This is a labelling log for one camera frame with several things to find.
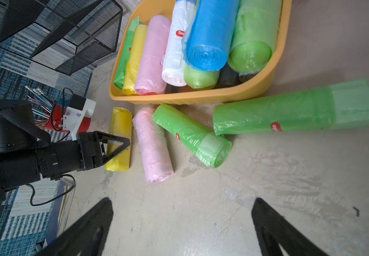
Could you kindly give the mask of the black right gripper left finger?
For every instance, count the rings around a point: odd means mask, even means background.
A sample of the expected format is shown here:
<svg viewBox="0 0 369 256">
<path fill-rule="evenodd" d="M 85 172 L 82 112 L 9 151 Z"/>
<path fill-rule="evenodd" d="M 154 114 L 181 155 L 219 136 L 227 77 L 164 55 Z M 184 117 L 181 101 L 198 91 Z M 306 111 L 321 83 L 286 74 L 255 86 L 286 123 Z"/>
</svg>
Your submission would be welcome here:
<svg viewBox="0 0 369 256">
<path fill-rule="evenodd" d="M 101 256 L 113 215 L 111 200 L 103 198 L 37 255 Z"/>
</svg>

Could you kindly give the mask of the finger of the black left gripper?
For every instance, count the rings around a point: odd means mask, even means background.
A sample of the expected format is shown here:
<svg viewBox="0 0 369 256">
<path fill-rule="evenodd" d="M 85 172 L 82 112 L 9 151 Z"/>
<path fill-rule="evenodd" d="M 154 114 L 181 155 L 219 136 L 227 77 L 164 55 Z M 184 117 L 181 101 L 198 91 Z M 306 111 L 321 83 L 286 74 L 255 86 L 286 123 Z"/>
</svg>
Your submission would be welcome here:
<svg viewBox="0 0 369 256">
<path fill-rule="evenodd" d="M 128 137 L 112 135 L 100 131 L 94 132 L 94 141 L 97 147 L 95 156 L 96 165 L 105 165 L 131 145 L 131 140 Z M 116 145 L 117 148 L 111 153 L 107 153 L 107 148 L 114 145 Z"/>
</svg>

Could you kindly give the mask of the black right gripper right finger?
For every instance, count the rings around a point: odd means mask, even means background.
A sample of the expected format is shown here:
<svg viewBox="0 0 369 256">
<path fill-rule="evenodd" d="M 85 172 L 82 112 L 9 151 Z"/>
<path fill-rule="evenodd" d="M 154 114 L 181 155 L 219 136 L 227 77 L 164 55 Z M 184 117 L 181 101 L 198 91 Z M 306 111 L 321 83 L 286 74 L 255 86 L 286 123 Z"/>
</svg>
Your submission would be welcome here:
<svg viewBox="0 0 369 256">
<path fill-rule="evenodd" d="M 262 198 L 256 198 L 251 216 L 263 256 L 282 256 L 282 249 L 290 256 L 326 255 Z"/>
</svg>

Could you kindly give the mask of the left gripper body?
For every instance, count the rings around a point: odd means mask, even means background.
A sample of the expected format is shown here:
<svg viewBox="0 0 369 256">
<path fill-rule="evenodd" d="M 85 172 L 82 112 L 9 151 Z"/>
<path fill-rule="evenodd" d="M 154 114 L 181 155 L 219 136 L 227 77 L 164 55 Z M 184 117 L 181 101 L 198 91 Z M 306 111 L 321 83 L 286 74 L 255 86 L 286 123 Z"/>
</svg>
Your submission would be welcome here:
<svg viewBox="0 0 369 256">
<path fill-rule="evenodd" d="M 103 132 L 84 132 L 76 141 L 51 143 L 44 148 L 28 148 L 0 153 L 0 201 L 17 187 L 41 179 L 58 179 L 71 171 L 85 171 L 107 162 Z"/>
</svg>

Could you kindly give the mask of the pink roll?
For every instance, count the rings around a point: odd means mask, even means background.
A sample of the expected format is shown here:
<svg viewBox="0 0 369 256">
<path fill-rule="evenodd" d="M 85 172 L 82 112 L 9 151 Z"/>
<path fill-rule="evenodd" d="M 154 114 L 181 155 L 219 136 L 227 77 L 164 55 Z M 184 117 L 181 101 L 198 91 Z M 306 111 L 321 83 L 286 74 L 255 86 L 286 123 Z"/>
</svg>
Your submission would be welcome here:
<svg viewBox="0 0 369 256">
<path fill-rule="evenodd" d="M 155 111 L 153 107 L 145 107 L 133 118 L 148 183 L 164 181 L 174 174 L 164 129 L 152 120 Z"/>
<path fill-rule="evenodd" d="M 167 83 L 162 78 L 162 59 L 165 55 L 171 20 L 156 15 L 148 24 L 148 30 L 135 82 L 135 92 L 141 96 L 162 95 Z"/>
</svg>

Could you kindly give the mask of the short green roll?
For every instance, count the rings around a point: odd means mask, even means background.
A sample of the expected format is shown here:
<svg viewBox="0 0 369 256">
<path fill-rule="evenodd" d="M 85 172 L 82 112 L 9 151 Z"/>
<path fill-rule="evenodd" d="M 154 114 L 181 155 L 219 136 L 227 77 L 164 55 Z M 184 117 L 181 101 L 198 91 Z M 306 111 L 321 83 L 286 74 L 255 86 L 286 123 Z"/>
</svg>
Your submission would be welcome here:
<svg viewBox="0 0 369 256">
<path fill-rule="evenodd" d="M 220 167 L 232 149 L 230 140 L 168 104 L 158 106 L 151 119 L 180 140 L 206 166 Z"/>
</svg>

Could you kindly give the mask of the white roll with blue band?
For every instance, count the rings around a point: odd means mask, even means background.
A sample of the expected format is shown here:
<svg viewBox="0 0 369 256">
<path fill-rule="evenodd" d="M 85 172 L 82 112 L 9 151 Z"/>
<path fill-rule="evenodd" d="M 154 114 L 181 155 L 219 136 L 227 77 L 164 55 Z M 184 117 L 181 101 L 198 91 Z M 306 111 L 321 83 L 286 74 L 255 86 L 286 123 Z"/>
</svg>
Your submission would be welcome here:
<svg viewBox="0 0 369 256">
<path fill-rule="evenodd" d="M 184 79 L 182 39 L 196 13 L 196 5 L 197 1 L 176 1 L 174 5 L 162 71 L 163 80 L 173 86 L 187 85 Z"/>
</svg>

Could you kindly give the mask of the light green roll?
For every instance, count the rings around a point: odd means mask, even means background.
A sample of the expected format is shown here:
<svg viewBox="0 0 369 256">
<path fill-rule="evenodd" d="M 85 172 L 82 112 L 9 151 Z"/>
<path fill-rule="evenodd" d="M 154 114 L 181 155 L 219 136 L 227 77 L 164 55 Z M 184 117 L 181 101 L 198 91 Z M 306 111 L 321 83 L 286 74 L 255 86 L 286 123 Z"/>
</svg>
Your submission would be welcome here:
<svg viewBox="0 0 369 256">
<path fill-rule="evenodd" d="M 216 86 L 220 71 L 201 71 L 188 65 L 184 68 L 184 81 L 194 90 L 209 90 Z"/>
</svg>

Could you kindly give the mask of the green roll with red label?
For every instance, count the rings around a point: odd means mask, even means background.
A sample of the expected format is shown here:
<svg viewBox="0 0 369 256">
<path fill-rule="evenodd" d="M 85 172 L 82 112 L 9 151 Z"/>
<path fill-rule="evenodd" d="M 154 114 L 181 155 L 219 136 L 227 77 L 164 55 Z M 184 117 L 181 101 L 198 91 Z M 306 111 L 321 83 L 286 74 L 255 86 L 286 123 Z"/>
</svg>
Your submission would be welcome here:
<svg viewBox="0 0 369 256">
<path fill-rule="evenodd" d="M 357 80 L 217 106 L 217 135 L 364 128 L 369 83 Z"/>
</svg>

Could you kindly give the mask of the grey trash bag roll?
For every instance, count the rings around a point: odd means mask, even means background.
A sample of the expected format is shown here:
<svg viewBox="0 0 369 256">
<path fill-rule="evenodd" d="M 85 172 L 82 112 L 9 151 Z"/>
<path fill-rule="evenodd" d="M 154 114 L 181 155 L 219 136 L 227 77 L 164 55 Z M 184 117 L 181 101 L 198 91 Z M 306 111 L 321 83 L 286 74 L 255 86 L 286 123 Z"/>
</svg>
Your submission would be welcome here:
<svg viewBox="0 0 369 256">
<path fill-rule="evenodd" d="M 232 70 L 228 64 L 221 69 L 219 79 L 215 88 L 221 89 L 226 87 L 237 86 L 240 84 L 239 73 Z"/>
</svg>

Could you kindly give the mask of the blue trash bag roll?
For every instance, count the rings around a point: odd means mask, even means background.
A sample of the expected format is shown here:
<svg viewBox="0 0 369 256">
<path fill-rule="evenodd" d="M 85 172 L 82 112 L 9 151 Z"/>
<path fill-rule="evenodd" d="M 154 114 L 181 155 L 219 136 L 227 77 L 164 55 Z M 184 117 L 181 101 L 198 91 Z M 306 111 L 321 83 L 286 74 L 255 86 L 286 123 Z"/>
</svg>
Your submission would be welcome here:
<svg viewBox="0 0 369 256">
<path fill-rule="evenodd" d="M 219 71 L 227 62 L 239 1 L 198 2 L 197 12 L 184 36 L 184 60 L 201 71 Z"/>
</svg>

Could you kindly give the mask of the fat green roll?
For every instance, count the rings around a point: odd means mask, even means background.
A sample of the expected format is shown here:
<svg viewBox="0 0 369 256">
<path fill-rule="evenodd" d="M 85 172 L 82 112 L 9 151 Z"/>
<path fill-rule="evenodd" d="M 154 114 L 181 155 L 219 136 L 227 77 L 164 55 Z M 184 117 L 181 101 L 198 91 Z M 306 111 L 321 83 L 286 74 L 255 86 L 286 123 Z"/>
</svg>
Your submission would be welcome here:
<svg viewBox="0 0 369 256">
<path fill-rule="evenodd" d="M 272 57 L 278 37 L 282 1 L 240 1 L 228 57 L 238 73 L 261 71 Z"/>
</svg>

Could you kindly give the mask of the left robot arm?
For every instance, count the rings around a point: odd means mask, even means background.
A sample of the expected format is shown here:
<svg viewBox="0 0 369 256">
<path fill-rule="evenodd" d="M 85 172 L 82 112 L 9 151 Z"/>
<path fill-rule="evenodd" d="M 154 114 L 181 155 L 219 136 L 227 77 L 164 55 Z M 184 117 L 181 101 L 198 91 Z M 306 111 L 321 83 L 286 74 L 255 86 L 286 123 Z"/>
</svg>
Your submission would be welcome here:
<svg viewBox="0 0 369 256">
<path fill-rule="evenodd" d="M 72 171 L 95 169 L 128 149 L 131 140 L 100 131 L 53 143 L 34 123 L 31 104 L 0 100 L 0 201 L 41 178 L 59 180 Z"/>
</svg>

